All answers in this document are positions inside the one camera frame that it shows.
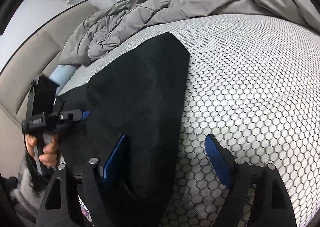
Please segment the person's left hand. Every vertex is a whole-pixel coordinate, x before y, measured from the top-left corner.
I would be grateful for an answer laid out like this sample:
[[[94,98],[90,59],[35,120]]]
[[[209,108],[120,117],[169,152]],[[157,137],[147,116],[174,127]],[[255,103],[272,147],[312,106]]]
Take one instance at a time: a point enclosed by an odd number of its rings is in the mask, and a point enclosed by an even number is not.
[[[33,135],[25,134],[24,136],[27,152],[33,159],[35,159],[34,147],[37,146],[37,139]],[[56,166],[59,148],[59,136],[56,134],[52,136],[51,142],[44,146],[43,154],[39,155],[40,162],[42,162],[45,166]]]

